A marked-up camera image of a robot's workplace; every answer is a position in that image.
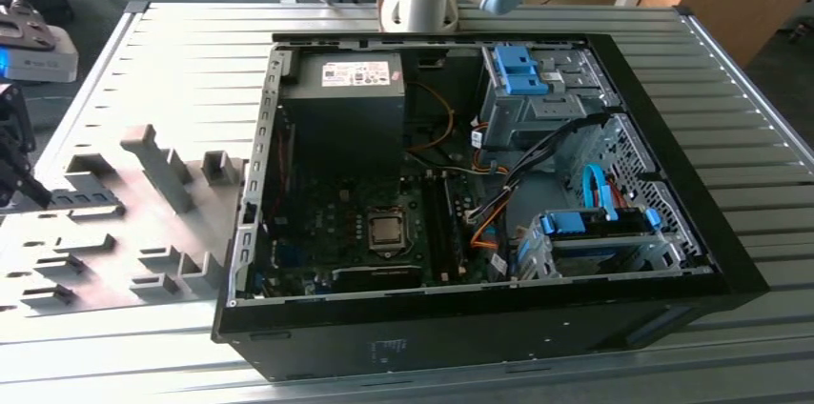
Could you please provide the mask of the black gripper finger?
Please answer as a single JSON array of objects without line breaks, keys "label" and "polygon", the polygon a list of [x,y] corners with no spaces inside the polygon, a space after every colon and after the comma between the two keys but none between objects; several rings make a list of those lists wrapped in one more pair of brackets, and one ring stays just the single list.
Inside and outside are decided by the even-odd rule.
[{"label": "black gripper finger", "polygon": [[31,173],[31,164],[16,141],[3,137],[3,208],[47,209],[51,191]]}]

